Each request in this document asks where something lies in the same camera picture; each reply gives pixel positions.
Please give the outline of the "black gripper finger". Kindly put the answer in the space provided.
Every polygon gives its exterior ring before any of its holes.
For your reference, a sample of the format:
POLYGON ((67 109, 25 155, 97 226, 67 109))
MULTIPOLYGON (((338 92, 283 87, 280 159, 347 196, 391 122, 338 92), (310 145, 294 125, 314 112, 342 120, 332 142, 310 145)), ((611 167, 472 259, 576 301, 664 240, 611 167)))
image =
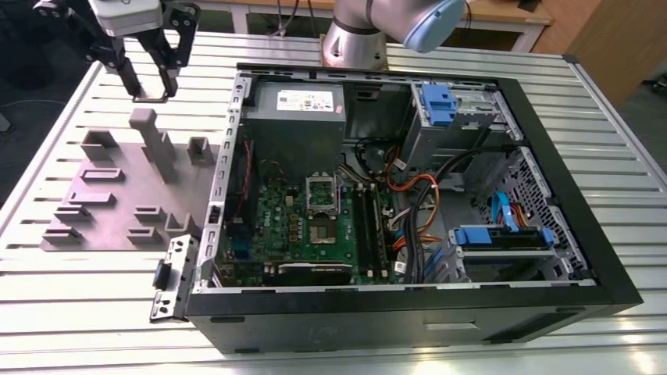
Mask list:
POLYGON ((188 65, 200 13, 201 9, 193 3, 160 2, 163 23, 155 29, 137 34, 137 41, 157 66, 164 86, 160 97, 145 96, 143 100, 168 100, 176 95, 179 71, 188 65), (164 24, 171 26, 179 34, 179 43, 175 47, 167 40, 164 24))
POLYGON ((49 31, 87 61, 99 61, 121 78, 129 96, 140 94, 140 81, 125 55, 123 40, 107 35, 88 1, 37 1, 33 12, 49 31))

